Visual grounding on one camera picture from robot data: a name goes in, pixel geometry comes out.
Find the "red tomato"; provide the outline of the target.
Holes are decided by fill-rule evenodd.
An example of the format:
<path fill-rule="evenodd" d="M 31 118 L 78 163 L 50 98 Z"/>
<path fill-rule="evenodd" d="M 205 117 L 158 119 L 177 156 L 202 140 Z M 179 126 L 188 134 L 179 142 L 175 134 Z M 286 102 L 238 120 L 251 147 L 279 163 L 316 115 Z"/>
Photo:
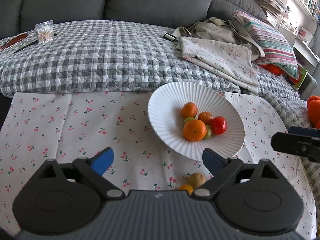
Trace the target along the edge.
<path fill-rule="evenodd" d="M 221 135 L 227 131 L 227 121 L 223 116 L 217 116 L 211 120 L 210 123 L 212 133 L 214 135 Z"/>

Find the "striped patterned pillow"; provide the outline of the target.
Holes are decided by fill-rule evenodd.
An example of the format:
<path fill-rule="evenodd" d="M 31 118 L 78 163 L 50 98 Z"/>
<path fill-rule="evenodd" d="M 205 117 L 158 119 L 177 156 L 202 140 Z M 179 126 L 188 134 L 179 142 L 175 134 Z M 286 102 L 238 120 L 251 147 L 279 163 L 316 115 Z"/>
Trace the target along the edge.
<path fill-rule="evenodd" d="M 262 21 L 243 11 L 233 12 L 233 17 L 246 29 L 252 40 L 260 46 L 264 56 L 255 60 L 257 65 L 272 64 L 288 76 L 298 78 L 296 56 L 285 37 L 267 21 Z"/>

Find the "dark grey sofa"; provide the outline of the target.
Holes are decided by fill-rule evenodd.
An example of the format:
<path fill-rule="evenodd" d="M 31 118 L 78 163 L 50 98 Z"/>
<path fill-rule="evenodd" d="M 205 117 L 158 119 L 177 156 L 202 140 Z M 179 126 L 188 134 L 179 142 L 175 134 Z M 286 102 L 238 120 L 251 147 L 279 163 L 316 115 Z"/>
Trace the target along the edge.
<path fill-rule="evenodd" d="M 255 0 L 1 0 L 1 38 L 48 20 L 119 20 L 176 28 L 210 17 L 231 20 L 236 10 L 266 19 Z"/>

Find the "small yellow orange fruit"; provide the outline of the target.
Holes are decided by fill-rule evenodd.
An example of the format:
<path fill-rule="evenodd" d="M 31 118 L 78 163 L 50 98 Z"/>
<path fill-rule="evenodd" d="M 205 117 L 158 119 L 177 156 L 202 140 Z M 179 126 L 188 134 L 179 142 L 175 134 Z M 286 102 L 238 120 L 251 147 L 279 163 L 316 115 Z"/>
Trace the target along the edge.
<path fill-rule="evenodd" d="M 191 195 L 192 192 L 194 191 L 194 187 L 190 184 L 183 184 L 178 189 L 181 191 L 187 191 L 189 195 Z"/>

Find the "green kiwi fruit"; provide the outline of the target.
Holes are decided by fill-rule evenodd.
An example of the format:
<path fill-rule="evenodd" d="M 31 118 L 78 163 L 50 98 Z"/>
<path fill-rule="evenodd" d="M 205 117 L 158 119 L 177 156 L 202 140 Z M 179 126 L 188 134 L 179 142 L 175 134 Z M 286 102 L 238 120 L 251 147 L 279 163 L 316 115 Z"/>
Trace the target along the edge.
<path fill-rule="evenodd" d="M 212 137 L 212 129 L 209 124 L 206 124 L 206 135 L 204 136 L 203 140 L 209 139 Z"/>

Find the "floral folded cloth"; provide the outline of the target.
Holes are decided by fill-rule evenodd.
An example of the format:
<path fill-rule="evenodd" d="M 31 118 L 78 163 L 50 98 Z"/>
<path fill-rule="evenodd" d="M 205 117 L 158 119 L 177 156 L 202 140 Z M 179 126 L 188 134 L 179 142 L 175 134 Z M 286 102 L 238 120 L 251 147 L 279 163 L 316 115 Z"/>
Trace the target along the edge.
<path fill-rule="evenodd" d="M 185 60 L 258 94 L 259 82 L 251 64 L 252 52 L 248 48 L 185 36 L 179 38 L 177 48 Z"/>

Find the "large orange mandarin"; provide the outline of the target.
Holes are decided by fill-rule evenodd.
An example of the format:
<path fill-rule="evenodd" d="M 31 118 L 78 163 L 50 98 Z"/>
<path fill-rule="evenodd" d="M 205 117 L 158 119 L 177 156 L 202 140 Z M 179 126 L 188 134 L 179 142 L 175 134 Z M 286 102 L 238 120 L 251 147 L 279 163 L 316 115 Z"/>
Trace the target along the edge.
<path fill-rule="evenodd" d="M 201 141 L 206 135 L 206 125 L 204 122 L 196 119 L 183 126 L 183 136 L 189 142 Z"/>

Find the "white bookshelf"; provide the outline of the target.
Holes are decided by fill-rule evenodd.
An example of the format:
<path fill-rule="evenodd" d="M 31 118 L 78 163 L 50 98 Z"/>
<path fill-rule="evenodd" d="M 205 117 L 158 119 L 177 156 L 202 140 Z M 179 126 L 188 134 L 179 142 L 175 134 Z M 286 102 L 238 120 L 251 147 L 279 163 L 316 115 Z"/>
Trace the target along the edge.
<path fill-rule="evenodd" d="M 319 0 L 281 0 L 289 9 L 280 20 L 279 30 L 292 47 L 296 59 L 309 74 L 319 64 L 318 57 L 311 50 L 319 24 L 317 7 Z"/>

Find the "brown kiwi top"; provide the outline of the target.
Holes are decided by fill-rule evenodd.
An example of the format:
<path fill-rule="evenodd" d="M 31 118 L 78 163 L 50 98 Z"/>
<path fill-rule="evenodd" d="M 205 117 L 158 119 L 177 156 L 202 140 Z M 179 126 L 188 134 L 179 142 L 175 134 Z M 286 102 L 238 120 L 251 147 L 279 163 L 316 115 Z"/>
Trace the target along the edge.
<path fill-rule="evenodd" d="M 188 184 L 191 185 L 194 189 L 202 186 L 205 182 L 205 176 L 199 172 L 192 173 L 188 178 Z"/>

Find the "orange plush under pillow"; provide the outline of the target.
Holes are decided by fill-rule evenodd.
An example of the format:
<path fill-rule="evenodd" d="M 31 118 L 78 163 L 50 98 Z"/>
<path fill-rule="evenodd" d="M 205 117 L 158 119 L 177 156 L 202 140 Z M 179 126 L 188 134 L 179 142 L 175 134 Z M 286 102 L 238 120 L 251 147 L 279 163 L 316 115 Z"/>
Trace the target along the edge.
<path fill-rule="evenodd" d="M 285 72 L 281 68 L 279 68 L 278 66 L 276 66 L 274 64 L 263 64 L 260 66 L 276 76 L 280 76 L 280 75 L 285 74 Z"/>

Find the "beige canvas bag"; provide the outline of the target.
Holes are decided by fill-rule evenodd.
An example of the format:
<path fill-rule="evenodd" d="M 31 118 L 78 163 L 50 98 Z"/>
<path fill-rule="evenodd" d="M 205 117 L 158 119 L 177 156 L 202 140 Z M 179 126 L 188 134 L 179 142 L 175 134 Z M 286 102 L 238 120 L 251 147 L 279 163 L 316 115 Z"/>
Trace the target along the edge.
<path fill-rule="evenodd" d="M 175 42 L 182 36 L 242 45 L 252 51 L 252 61 L 257 60 L 260 57 L 265 57 L 265 53 L 261 46 L 253 40 L 248 31 L 236 18 L 231 21 L 225 21 L 219 18 L 210 17 L 203 22 L 193 24 L 189 28 L 178 27 L 172 33 L 165 33 L 163 38 Z"/>

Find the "cherry print tablecloth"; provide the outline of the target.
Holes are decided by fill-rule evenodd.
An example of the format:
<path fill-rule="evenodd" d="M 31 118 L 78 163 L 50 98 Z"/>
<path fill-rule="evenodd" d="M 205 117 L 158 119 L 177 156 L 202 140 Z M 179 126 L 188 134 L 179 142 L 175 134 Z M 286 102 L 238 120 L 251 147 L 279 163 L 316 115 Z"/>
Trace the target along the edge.
<path fill-rule="evenodd" d="M 15 235 L 19 227 L 12 202 L 39 166 L 54 158 L 70 163 L 106 147 L 114 162 L 104 177 L 124 191 L 172 190 L 195 172 L 211 178 L 201 162 L 164 145 L 147 113 L 150 93 L 104 92 L 65 95 L 17 93 L 1 129 L 1 227 Z M 258 96 L 226 93 L 240 114 L 246 137 L 238 158 L 273 161 L 304 202 L 297 231 L 305 239 L 317 232 L 316 202 L 301 160 L 272 150 L 270 140 L 285 131 L 276 110 Z"/>

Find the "stack of magazines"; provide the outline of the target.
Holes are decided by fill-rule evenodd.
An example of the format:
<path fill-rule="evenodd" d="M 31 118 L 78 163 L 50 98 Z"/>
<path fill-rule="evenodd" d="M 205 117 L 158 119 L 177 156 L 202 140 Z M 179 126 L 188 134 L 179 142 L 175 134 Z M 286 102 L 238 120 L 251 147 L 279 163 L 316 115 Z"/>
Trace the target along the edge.
<path fill-rule="evenodd" d="M 289 8 L 281 0 L 255 0 L 264 13 L 268 22 L 276 29 L 279 28 L 283 18 L 288 16 Z"/>

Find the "small green lime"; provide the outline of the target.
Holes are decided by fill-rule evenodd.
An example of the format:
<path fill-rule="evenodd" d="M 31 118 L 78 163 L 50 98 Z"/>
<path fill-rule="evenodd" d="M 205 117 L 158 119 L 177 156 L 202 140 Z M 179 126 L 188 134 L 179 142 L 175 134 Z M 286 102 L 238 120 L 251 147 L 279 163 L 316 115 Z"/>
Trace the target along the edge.
<path fill-rule="evenodd" d="M 183 120 L 183 125 L 186 125 L 188 122 L 196 120 L 196 118 L 193 117 L 187 117 Z"/>

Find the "grey checkered quilt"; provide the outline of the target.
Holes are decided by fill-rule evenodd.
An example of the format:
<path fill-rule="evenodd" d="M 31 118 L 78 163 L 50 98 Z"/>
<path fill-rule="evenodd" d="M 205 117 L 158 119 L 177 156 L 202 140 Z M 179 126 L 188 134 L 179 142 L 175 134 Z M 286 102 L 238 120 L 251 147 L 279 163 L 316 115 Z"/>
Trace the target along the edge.
<path fill-rule="evenodd" d="M 182 59 L 175 45 L 163 39 L 167 28 L 121 21 L 58 24 L 57 37 L 31 46 L 36 33 L 1 52 L 1 92 L 25 94 L 104 92 L 150 93 L 172 81 L 191 81 L 220 92 L 240 88 Z M 278 113 L 285 128 L 308 127 L 306 103 L 286 85 L 258 70 L 259 95 Z"/>

